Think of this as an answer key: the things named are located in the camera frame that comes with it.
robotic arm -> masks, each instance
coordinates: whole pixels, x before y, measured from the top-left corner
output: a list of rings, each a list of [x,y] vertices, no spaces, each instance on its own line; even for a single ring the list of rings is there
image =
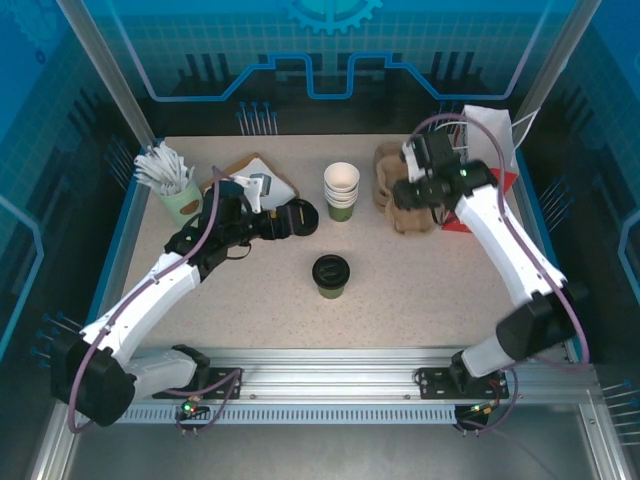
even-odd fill
[[[516,310],[500,321],[483,342],[459,352],[449,369],[464,396],[473,384],[527,360],[575,335],[574,326],[549,283],[507,229],[498,208],[498,182],[480,160],[460,163],[445,130],[418,137],[403,145],[409,179],[397,182],[394,202],[399,208],[438,208],[453,211],[480,241],[500,272]],[[552,282],[575,304],[586,295],[579,285],[568,285],[564,275],[537,249],[508,206],[505,215]]]
[[[138,286],[150,279],[152,284],[133,298],[114,325],[108,327],[109,319],[136,288],[79,334],[65,332],[57,337],[51,351],[51,390],[55,397],[69,402],[80,363],[105,326],[109,333],[89,361],[76,402],[78,411],[98,425],[114,423],[136,399],[170,388],[200,390],[207,386],[208,358],[184,345],[152,357],[131,360],[131,356],[166,312],[228,258],[229,248],[250,247],[255,238],[276,240],[315,232],[318,212],[310,203],[294,199],[263,212],[256,208],[257,198],[247,200],[245,190],[234,182],[220,182],[220,202],[209,238],[188,262],[156,279],[191,251],[204,234],[213,206],[213,188],[209,189],[200,226],[186,225],[173,235],[165,253]]]

metal pole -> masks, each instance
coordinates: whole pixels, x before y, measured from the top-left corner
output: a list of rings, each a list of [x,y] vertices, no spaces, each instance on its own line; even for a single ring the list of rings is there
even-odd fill
[[[544,61],[538,76],[527,93],[515,120],[518,121],[542,106],[556,80],[564,70],[569,57],[576,48],[578,41],[591,22],[591,18],[602,0],[578,1],[569,18],[564,24],[560,35],[556,39],[549,55]],[[516,126],[513,132],[513,144],[518,145],[527,129],[527,122]]]
[[[145,149],[153,146],[155,135],[87,7],[82,1],[57,2],[138,142]]]

white paper bag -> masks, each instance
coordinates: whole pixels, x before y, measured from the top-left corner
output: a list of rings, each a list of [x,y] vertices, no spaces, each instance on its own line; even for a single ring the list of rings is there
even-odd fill
[[[504,153],[506,166],[505,190],[508,190],[518,176],[518,162],[516,160],[511,131],[511,116],[509,110],[465,105],[462,114],[479,121],[496,137]],[[493,143],[477,126],[469,123],[456,128],[454,146],[466,147],[458,150],[463,162],[482,160],[493,171],[496,178],[500,175],[500,162]]]

black coffee cup lid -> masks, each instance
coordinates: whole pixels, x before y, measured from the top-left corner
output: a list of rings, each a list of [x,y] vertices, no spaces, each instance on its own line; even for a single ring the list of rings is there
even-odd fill
[[[312,271],[316,284],[327,290],[344,287],[351,275],[349,264],[338,255],[323,255],[313,264]]]

cable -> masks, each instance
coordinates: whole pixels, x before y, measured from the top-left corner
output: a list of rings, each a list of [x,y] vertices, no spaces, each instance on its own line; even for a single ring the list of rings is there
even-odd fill
[[[124,312],[125,309],[129,305],[131,305],[131,303],[136,298],[138,298],[147,288],[149,288],[151,285],[154,285],[158,280],[170,274],[178,267],[187,263],[191,257],[193,257],[196,253],[198,253],[200,248],[202,248],[202,245],[204,245],[204,243],[209,238],[209,234],[211,233],[211,230],[213,230],[213,225],[216,220],[216,214],[218,213],[218,203],[220,201],[220,188],[219,188],[220,180],[218,179],[218,175],[219,175],[218,172],[219,172],[218,169],[216,167],[213,167],[213,181],[214,181],[214,188],[215,188],[213,192],[213,207],[211,209],[209,223],[207,223],[207,227],[205,228],[205,231],[202,237],[200,237],[198,242],[184,257],[182,257],[177,262],[169,265],[167,268],[165,268],[160,273],[158,273],[154,278],[148,279],[146,282],[141,284],[138,288],[136,288],[129,296],[127,296],[123,300],[123,302],[118,306],[115,312],[113,312],[113,315],[111,315],[107,323],[100,329],[98,336],[93,341],[93,343],[89,346],[87,353],[82,358],[82,361],[80,362],[80,366],[78,367],[78,371],[76,372],[76,375],[73,379],[73,384],[71,385],[71,393],[69,395],[69,410],[67,412],[67,425],[69,426],[69,430],[71,430],[72,433],[83,432],[93,423],[92,421],[89,421],[84,425],[82,425],[81,427],[79,427],[76,424],[76,406],[78,402],[78,392],[80,391],[80,384],[82,383],[82,378],[84,377],[84,374],[87,370],[91,357],[93,357],[93,354],[98,349],[98,346],[100,345],[104,337],[106,337],[109,334],[111,327],[113,327],[113,325],[116,323],[120,315],[122,315],[122,312]]]
[[[467,125],[467,122],[466,122],[466,121],[465,121],[465,122],[462,122],[462,121],[456,121],[456,122],[445,122],[445,123],[442,123],[442,124],[438,125],[438,126],[436,127],[436,130],[440,130],[441,128],[444,128],[444,127],[449,127],[449,126],[451,126],[451,125]]]
[[[486,432],[487,429],[483,428],[484,425],[482,425],[481,423],[478,422],[473,422],[471,420],[463,420],[464,423],[467,423],[473,427],[476,427],[478,432]],[[464,430],[461,430],[460,427],[458,425],[456,425],[456,427],[458,427],[458,430],[464,432]],[[498,435],[499,437],[504,438],[505,440],[510,441],[511,443],[514,443],[515,445],[517,445],[522,451],[524,451],[527,455],[529,455],[531,457],[531,459],[536,462],[540,468],[542,468],[545,472],[547,472],[549,474],[550,477],[555,478],[556,480],[562,480],[558,475],[556,475],[556,473],[551,470],[543,461],[542,459],[537,456],[535,453],[533,453],[529,447],[527,447],[524,443],[522,443],[518,438],[512,436],[512,435],[507,435],[504,432],[501,432],[499,430],[492,430],[492,432],[495,435]]]
[[[516,241],[518,246],[525,253],[527,258],[531,261],[531,263],[533,264],[535,269],[538,271],[538,273],[540,273],[542,278],[547,282],[547,284],[549,285],[553,293],[556,294],[556,297],[558,297],[558,300],[560,300],[560,303],[562,304],[565,311],[567,312],[567,315],[569,316],[569,319],[573,324],[573,328],[576,331],[576,335],[580,342],[580,348],[582,351],[582,360],[580,361],[580,363],[583,365],[583,367],[586,367],[589,363],[589,346],[587,345],[587,339],[584,335],[584,331],[582,330],[582,325],[580,325],[580,320],[578,319],[576,312],[573,310],[573,307],[569,303],[569,300],[567,300],[567,297],[565,296],[564,292],[555,284],[553,279],[549,276],[549,274],[547,273],[545,268],[542,266],[542,264],[538,261],[538,259],[533,254],[533,252],[529,250],[529,247],[527,247],[527,244],[524,242],[524,240],[520,238],[515,227],[511,224],[511,220],[509,220],[509,218],[506,215],[506,201],[504,199],[504,179],[505,179],[505,172],[506,172],[506,163],[504,159],[504,152],[502,151],[502,148],[500,147],[500,144],[498,143],[498,140],[496,139],[496,137],[491,133],[491,131],[487,127],[485,127],[481,122],[477,121],[474,118],[465,117],[464,115],[461,115],[459,113],[441,113],[439,115],[434,115],[433,117],[423,120],[415,128],[415,130],[409,137],[409,141],[407,142],[407,144],[410,141],[412,141],[426,127],[440,120],[466,121],[475,125],[482,132],[484,132],[484,134],[487,136],[487,138],[491,141],[494,148],[496,149],[496,153],[498,154],[498,161],[500,163],[500,178],[498,179],[498,212],[500,213],[500,218],[502,219],[505,226],[507,227],[507,230],[509,230],[509,233],[511,234],[513,239]]]
[[[498,428],[507,420],[507,417],[509,417],[509,415],[511,415],[511,412],[513,412],[514,408],[516,408],[516,401],[518,400],[518,392],[520,391],[520,381],[518,380],[518,374],[516,373],[515,370],[510,369],[508,371],[511,373],[511,375],[513,375],[513,396],[511,399],[511,403],[509,403],[509,406],[507,407],[507,410],[504,412],[504,414],[497,421],[495,421],[488,427],[478,423],[477,425],[482,426],[482,430],[478,430],[478,433],[488,433],[488,432],[494,431],[496,428]],[[461,420],[461,422],[469,423],[468,420]]]
[[[518,144],[513,147],[514,150],[517,150],[518,148],[520,148],[520,145],[522,145],[522,142],[524,142],[524,139],[527,138],[527,135],[529,135],[529,130],[531,130],[531,126],[533,125],[533,121],[536,119],[536,116],[538,115],[538,112],[540,111],[540,108],[541,107],[538,107],[537,110],[534,110],[529,115],[525,115],[524,117],[522,117],[517,122],[514,122],[514,123],[511,124],[511,128],[513,128],[516,125],[519,125],[520,123],[525,121],[527,118],[531,118],[531,120],[529,120],[529,125],[527,125],[527,128],[525,129],[524,134],[522,135],[522,138],[520,139]]]
[[[511,441],[512,443],[520,447],[520,449],[522,449],[525,453],[527,453],[533,459],[533,461],[535,461],[545,472],[549,474],[549,476],[557,480],[560,480],[560,477],[558,477],[549,467],[547,467],[547,465],[542,461],[542,459],[538,457],[535,453],[533,453],[531,450],[529,450],[529,448],[526,445],[524,445],[520,440],[518,440],[517,438],[511,435],[507,435],[506,433],[497,430],[497,428],[505,422],[505,420],[511,414],[511,412],[513,412],[516,406],[516,401],[518,400],[518,391],[519,391],[518,374],[515,372],[515,370],[512,370],[512,369],[508,371],[511,373],[511,375],[513,375],[513,399],[511,400],[511,403],[509,404],[507,411],[496,422],[494,422],[489,426],[483,425],[478,422],[474,422],[473,420],[460,420],[460,423],[466,423],[467,425],[471,425],[472,427],[475,427],[478,435],[480,433],[491,432],[491,433],[494,433],[495,435],[498,435],[499,437],[502,437],[506,440]],[[497,389],[496,389],[496,399],[497,401],[499,401],[500,399],[499,390]],[[462,425],[460,425],[460,423],[454,425],[454,427],[460,432],[465,433],[466,429]]]
[[[231,394],[233,393],[233,389],[235,388],[239,377],[240,377],[240,370],[236,369],[233,372],[231,372],[229,375],[224,377],[222,380],[214,383],[213,385],[211,385],[211,386],[209,386],[207,388],[204,388],[202,390],[198,390],[197,392],[181,392],[179,390],[165,390],[165,392],[172,393],[174,395],[181,395],[181,396],[204,395],[205,393],[208,393],[211,390],[214,390],[216,388],[221,387],[222,385],[227,383],[229,380],[232,380],[231,384],[229,385],[229,389],[227,390],[227,393],[224,396],[224,400],[222,400],[222,404],[220,405],[220,408],[218,408],[218,411],[211,418],[211,420],[209,420],[209,422],[207,422],[203,426],[198,427],[196,429],[196,431],[202,432],[204,430],[207,430],[207,429],[211,428],[213,426],[213,424],[216,423],[218,421],[218,419],[222,416],[222,412],[224,411],[224,408],[227,406],[227,402],[231,398]],[[180,423],[180,420],[178,420],[178,418],[176,418],[176,427],[178,427],[179,429],[182,430],[183,435],[186,432],[189,431],[188,429],[182,427],[182,424]]]

